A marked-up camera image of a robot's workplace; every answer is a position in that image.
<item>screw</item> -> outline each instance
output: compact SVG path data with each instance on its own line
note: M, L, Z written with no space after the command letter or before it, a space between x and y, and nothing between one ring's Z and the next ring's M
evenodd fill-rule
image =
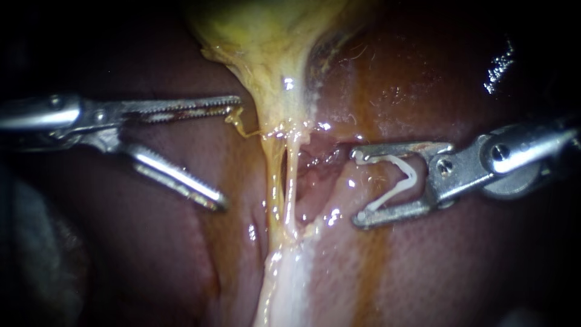
M105 112L103 110L97 110L97 112L95 112L95 123L99 124L102 123L103 121L105 121Z
M364 222L365 221L365 213L363 211L360 211L357 213L357 221L358 222Z
M356 157L363 157L363 152L361 152L360 150L353 150L353 152L351 152L351 158Z
M440 171L442 176L446 177L451 174L453 165L447 159L440 159L438 163L436 163L436 168Z
M504 144L497 144L492 148L492 158L495 161L507 160L510 155L510 150Z
M50 96L50 105L55 109L55 110L60 110L61 109L61 97L59 97L58 94L53 94Z
M441 209L450 208L454 203L456 203L456 200L444 201L438 205L438 209L441 210Z

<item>metal surgical instrument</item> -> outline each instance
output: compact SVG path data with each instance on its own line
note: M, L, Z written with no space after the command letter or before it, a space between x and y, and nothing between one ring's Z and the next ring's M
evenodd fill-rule
M124 154L140 174L210 210L226 210L224 194L152 149L119 138L126 122L157 124L226 115L241 106L237 96L203 99L108 101L76 94L31 97L0 105L0 151L46 152L89 145L102 153Z
M563 154L581 156L580 135L579 117L570 115L501 127L478 136L459 151L446 142L354 147L350 155L358 165L373 164L388 155L419 155L427 164L428 176L419 199L387 208L368 205L352 217L352 222L369 229L412 219L448 208L474 190L495 199L520 198L571 172Z

